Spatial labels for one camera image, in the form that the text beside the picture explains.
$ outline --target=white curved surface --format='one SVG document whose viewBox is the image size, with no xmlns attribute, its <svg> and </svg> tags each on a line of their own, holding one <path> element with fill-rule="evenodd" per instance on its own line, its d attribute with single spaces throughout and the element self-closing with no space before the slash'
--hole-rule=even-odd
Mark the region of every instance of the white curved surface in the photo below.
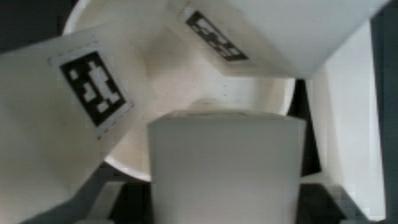
<svg viewBox="0 0 398 224">
<path fill-rule="evenodd" d="M 141 124 L 107 157 L 109 164 L 136 178 L 150 181 L 146 124 L 164 114 L 187 109 L 203 99 L 224 107 L 287 114 L 294 97 L 294 79 L 226 77 L 185 45 L 162 23 L 166 1 L 82 0 L 65 34 L 109 23 L 127 26 L 146 59 L 157 102 Z"/>
</svg>

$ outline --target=white bowl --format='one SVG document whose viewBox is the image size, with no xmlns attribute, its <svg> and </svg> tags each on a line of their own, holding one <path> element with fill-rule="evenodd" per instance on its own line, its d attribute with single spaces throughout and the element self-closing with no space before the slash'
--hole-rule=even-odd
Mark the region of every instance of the white bowl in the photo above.
<svg viewBox="0 0 398 224">
<path fill-rule="evenodd" d="M 226 77 L 185 45 L 164 24 L 168 1 L 81 0 L 65 34 L 95 27 L 127 26 L 127 38 L 139 48 L 157 101 L 141 124 L 136 124 L 107 157 L 109 164 L 132 177 L 150 181 L 146 124 L 171 111 L 192 107 L 251 109 L 287 114 L 295 80 Z"/>
</svg>

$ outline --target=white cardboard panel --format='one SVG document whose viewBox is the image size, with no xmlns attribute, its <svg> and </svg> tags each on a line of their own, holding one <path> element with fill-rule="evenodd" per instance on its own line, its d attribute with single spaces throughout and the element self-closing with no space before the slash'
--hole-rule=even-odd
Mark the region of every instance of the white cardboard panel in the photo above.
<svg viewBox="0 0 398 224">
<path fill-rule="evenodd" d="M 308 81 L 322 169 L 370 218 L 386 218 L 370 24 Z"/>
<path fill-rule="evenodd" d="M 59 70 L 68 60 L 73 66 L 89 68 L 89 61 L 75 61 L 89 52 L 98 52 L 134 105 L 118 116 L 105 110 L 112 124 L 100 133 Z M 107 76 L 93 70 L 93 79 Z M 77 71 L 73 77 L 91 72 Z M 111 98 L 121 95 L 112 95 L 107 83 L 111 77 L 86 90 L 98 87 L 96 99 L 111 106 L 121 102 Z M 146 67 L 118 26 L 96 27 L 0 56 L 2 223 L 20 223 L 70 199 L 144 114 L 150 100 Z"/>
</svg>

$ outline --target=white object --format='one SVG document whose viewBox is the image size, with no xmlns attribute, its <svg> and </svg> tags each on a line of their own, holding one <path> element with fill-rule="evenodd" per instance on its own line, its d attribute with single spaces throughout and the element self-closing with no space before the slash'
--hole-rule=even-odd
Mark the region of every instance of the white object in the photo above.
<svg viewBox="0 0 398 224">
<path fill-rule="evenodd" d="M 324 174 L 306 178 L 343 186 L 372 221 L 386 218 L 384 172 L 370 24 L 308 80 Z"/>
<path fill-rule="evenodd" d="M 171 0 L 169 26 L 224 74 L 310 78 L 388 0 Z"/>
<path fill-rule="evenodd" d="M 152 101 L 146 67 L 134 43 L 114 35 L 120 28 L 96 27 L 0 56 L 2 224 L 20 223 L 73 197 L 143 117 Z M 107 76 L 102 87 L 89 82 L 91 63 Z M 120 90 L 125 102 L 112 102 L 100 91 L 84 98 L 84 83 L 93 91 Z M 112 110 L 88 109 L 104 102 Z M 120 114 L 118 108 L 132 105 Z"/>
<path fill-rule="evenodd" d="M 159 224 L 294 224 L 301 120 L 248 111 L 178 111 L 150 125 Z"/>
<path fill-rule="evenodd" d="M 143 53 L 157 101 L 107 162 L 148 181 L 148 123 L 175 110 L 196 107 L 198 102 L 217 102 L 226 108 L 287 114 L 295 86 L 294 79 L 224 76 L 194 46 L 185 45 L 168 29 L 166 12 L 166 0 L 82 0 L 65 30 L 65 33 L 73 33 L 102 24 L 118 24 Z"/>
</svg>

